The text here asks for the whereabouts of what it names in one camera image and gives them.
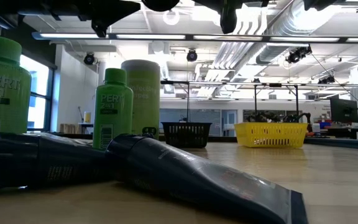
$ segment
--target tube cap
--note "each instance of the tube cap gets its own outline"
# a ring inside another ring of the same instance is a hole
[[[22,187],[35,180],[39,136],[0,133],[0,188]]]
[[[0,57],[8,60],[20,62],[22,46],[16,41],[0,37]]]
[[[108,68],[104,74],[104,81],[127,84],[127,73],[119,68]]]

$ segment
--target plastic basket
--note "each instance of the plastic basket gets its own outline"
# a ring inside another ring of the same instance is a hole
[[[235,124],[237,141],[247,147],[302,147],[306,123]]]
[[[165,142],[182,148],[204,148],[208,143],[209,128],[212,123],[161,122]]]

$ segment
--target pale green bottle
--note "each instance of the pale green bottle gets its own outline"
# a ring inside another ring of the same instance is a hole
[[[30,73],[20,67],[22,46],[0,37],[0,132],[26,133]]]
[[[105,150],[116,136],[132,133],[133,99],[126,72],[118,68],[106,69],[104,85],[96,89],[94,148]]]
[[[158,139],[160,119],[160,66],[147,60],[127,60],[128,86],[134,91],[133,134],[152,134]]]

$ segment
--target wooden table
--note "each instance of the wooden table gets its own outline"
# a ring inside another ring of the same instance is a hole
[[[310,223],[358,223],[358,150],[304,145],[248,149],[209,143],[188,150],[304,194]],[[109,182],[0,194],[0,223],[237,223]]]

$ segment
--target black basket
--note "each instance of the black basket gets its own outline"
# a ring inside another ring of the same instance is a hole
[[[212,123],[161,122],[167,144],[182,148],[204,148]]]

